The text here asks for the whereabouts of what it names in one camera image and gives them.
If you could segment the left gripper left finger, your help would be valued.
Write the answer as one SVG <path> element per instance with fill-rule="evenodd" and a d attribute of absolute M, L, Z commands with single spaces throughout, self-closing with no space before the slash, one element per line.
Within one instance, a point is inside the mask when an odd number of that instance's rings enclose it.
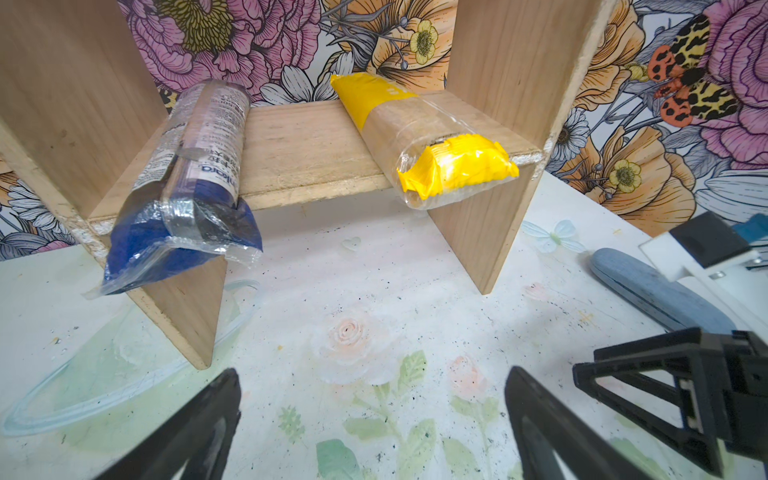
<path fill-rule="evenodd" d="M 100 479 L 220 479 L 241 418 L 241 386 L 222 371 Z"/>

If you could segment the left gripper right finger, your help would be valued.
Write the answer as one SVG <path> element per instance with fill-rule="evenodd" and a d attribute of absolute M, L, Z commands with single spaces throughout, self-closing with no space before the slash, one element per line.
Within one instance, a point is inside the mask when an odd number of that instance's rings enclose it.
<path fill-rule="evenodd" d="M 562 479 L 560 462 L 577 479 L 649 477 L 524 368 L 512 367 L 504 398 L 525 479 Z"/>

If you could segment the yellow spaghetti bag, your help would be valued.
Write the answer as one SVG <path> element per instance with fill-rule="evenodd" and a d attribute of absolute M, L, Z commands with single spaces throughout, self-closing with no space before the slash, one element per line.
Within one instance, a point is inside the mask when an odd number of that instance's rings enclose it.
<path fill-rule="evenodd" d="M 519 177 L 504 147 L 384 78 L 334 75 L 330 85 L 405 204 L 430 210 Z"/>

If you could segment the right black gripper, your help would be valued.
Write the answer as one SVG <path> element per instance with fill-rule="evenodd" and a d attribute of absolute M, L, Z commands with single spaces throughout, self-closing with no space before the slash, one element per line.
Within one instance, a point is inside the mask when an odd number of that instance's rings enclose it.
<path fill-rule="evenodd" d="M 665 368 L 682 358 L 684 376 Z M 767 460 L 767 345 L 751 331 L 689 328 L 603 347 L 572 372 L 577 388 L 713 476 L 725 473 L 720 443 L 730 453 Z M 601 386 L 605 377 L 677 407 L 682 425 Z"/>

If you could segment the brown striped spaghetti bag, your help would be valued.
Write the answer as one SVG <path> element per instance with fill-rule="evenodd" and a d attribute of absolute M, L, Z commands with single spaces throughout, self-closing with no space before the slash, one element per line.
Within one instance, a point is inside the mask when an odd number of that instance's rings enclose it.
<path fill-rule="evenodd" d="M 262 236 L 239 194 L 250 97 L 206 80 L 178 99 L 118 213 L 101 284 L 89 299 L 163 281 L 217 257 L 247 267 Z"/>

